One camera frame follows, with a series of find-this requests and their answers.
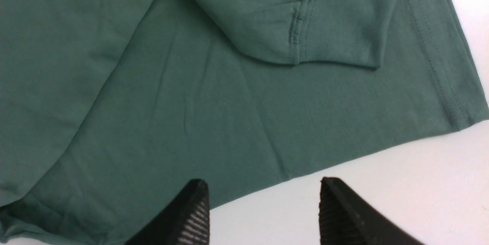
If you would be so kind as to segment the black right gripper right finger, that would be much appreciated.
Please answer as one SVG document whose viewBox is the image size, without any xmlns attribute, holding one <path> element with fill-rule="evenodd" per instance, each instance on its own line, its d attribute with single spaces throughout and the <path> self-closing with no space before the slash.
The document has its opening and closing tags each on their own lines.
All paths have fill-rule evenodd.
<svg viewBox="0 0 489 245">
<path fill-rule="evenodd" d="M 322 245 L 422 244 L 336 177 L 321 180 L 319 231 Z"/>
</svg>

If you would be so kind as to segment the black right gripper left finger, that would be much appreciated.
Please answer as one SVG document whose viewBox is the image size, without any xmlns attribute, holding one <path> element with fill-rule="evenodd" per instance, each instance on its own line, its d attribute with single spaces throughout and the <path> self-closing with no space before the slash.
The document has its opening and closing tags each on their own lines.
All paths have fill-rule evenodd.
<svg viewBox="0 0 489 245">
<path fill-rule="evenodd" d="M 126 245 L 208 245 L 210 243 L 209 189 L 192 179 L 157 216 Z"/>
</svg>

